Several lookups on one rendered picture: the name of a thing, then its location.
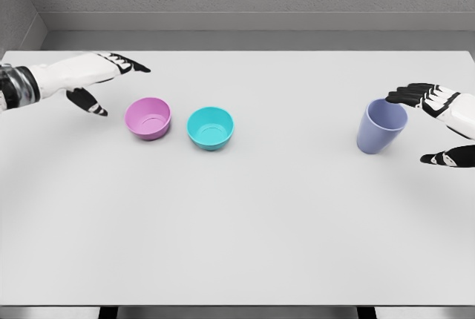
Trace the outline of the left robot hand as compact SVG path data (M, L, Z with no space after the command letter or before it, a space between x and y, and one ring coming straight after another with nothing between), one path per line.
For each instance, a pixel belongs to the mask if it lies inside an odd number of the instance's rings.
M151 72L145 65L112 52L85 53L62 60L59 65L66 72L62 85L66 97L82 110L99 116L107 116L108 112L86 90L87 86L111 81L131 71Z

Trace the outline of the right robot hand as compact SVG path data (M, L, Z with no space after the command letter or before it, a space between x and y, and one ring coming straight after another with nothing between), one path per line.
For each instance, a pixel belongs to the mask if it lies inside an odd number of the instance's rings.
M385 97L392 104L423 110L449 130L475 141L475 95L461 93L441 85L410 83ZM450 168L475 168L475 145L463 145L435 154L424 154L420 162Z

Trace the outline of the pink bowl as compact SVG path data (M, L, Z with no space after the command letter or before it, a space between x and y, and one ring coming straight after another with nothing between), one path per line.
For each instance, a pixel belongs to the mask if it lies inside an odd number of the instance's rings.
M143 140L156 140L166 135L171 124L171 108L159 98L145 97L128 106L124 115L125 125Z

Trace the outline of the lavender cup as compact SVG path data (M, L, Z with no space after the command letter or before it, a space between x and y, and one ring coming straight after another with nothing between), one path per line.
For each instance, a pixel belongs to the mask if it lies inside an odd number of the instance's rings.
M378 154L404 130L407 121L407 112L400 104L375 99L361 118L356 144L366 154Z

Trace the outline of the teal bowl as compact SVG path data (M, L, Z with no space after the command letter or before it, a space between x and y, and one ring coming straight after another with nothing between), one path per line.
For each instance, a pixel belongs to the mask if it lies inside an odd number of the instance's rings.
M188 118L186 130L190 140L206 151L223 148L234 133L235 122L231 114L218 107L204 107Z

